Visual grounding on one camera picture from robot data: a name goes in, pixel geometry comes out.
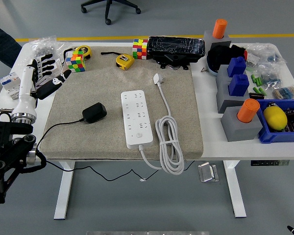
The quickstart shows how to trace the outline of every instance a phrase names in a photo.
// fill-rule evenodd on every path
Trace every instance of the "metal bracket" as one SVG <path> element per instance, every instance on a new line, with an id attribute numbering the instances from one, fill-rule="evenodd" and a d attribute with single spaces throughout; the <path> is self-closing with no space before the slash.
<path id="1" fill-rule="evenodd" d="M 198 170 L 200 181 L 202 181 L 203 183 L 219 181 L 216 165 L 209 165 L 209 162 L 206 162 L 199 165 Z"/>

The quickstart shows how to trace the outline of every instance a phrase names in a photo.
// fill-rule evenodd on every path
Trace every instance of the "black power adapter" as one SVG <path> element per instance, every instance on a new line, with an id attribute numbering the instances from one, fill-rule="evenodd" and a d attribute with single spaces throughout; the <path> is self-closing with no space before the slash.
<path id="1" fill-rule="evenodd" d="M 105 117 L 107 115 L 107 110 L 103 104 L 97 103 L 83 110 L 84 120 L 88 123 L 93 123 Z"/>

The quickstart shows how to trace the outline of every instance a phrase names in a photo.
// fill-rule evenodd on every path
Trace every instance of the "blue plastic bin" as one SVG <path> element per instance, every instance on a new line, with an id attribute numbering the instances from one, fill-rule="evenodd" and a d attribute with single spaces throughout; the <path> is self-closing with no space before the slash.
<path id="1" fill-rule="evenodd" d="M 265 120 L 263 111 L 267 108 L 270 102 L 274 102 L 283 111 L 287 108 L 294 108 L 294 99 L 262 99 L 258 100 L 260 109 L 257 112 L 259 120 L 261 121 L 263 128 L 259 132 L 259 140 L 261 143 L 273 143 L 273 142 L 294 142 L 294 132 L 270 132 L 267 122 Z"/>

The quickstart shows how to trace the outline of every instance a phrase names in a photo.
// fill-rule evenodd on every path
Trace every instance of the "office chair base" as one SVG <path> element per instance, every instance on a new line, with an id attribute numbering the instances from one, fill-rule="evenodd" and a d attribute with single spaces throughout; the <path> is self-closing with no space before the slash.
<path id="1" fill-rule="evenodd" d="M 110 25 L 111 24 L 111 20 L 110 19 L 106 19 L 106 25 Z"/>
<path id="2" fill-rule="evenodd" d="M 81 11 L 82 13 L 87 13 L 87 9 L 85 8 L 85 6 L 88 6 L 88 5 L 91 5 L 91 4 L 94 4 L 94 3 L 98 3 L 98 2 L 102 2 L 102 1 L 105 1 L 105 0 L 89 0 L 83 4 L 81 4 Z M 127 0 L 114 0 L 114 1 L 117 1 L 121 4 L 124 4 L 124 5 L 127 5 L 127 6 L 130 6 L 130 7 L 133 7 L 135 8 L 135 11 L 136 11 L 136 14 L 141 14 L 141 10 L 138 8 L 137 5 L 127 1 Z M 110 9 L 110 5 L 112 4 L 113 0 L 107 0 L 107 5 L 106 5 L 106 12 L 105 12 L 105 23 L 106 25 L 110 25 L 111 24 L 111 20 L 108 19 L 108 14 L 109 14 L 109 9 Z"/>
<path id="3" fill-rule="evenodd" d="M 83 13 L 87 13 L 87 9 L 85 7 L 82 7 L 81 10 Z"/>

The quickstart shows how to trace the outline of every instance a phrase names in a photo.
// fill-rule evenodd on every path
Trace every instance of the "white power cord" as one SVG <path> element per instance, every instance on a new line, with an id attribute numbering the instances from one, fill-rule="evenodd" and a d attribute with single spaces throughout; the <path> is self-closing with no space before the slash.
<path id="1" fill-rule="evenodd" d="M 142 157 L 144 161 L 153 169 L 161 170 L 163 169 L 167 173 L 171 173 L 173 175 L 179 175 L 184 170 L 184 159 L 183 159 L 183 153 L 180 147 L 180 144 L 178 142 L 177 138 L 177 124 L 175 119 L 171 116 L 171 111 L 169 108 L 169 105 L 167 103 L 167 100 L 163 94 L 161 83 L 163 82 L 163 78 L 160 74 L 156 73 L 156 75 L 153 77 L 153 82 L 155 85 L 158 86 L 161 96 L 163 98 L 163 101 L 167 107 L 168 115 L 164 116 L 161 119 L 158 119 L 156 121 L 156 131 L 159 138 L 160 143 L 160 163 L 161 167 L 156 167 L 150 164 L 150 162 L 146 159 L 144 155 L 144 148 L 143 145 L 139 145 L 139 151 L 142 154 Z M 167 126 L 169 141 L 166 141 L 165 137 L 165 130 L 164 126 Z M 168 154 L 168 146 L 171 146 L 171 155 Z"/>

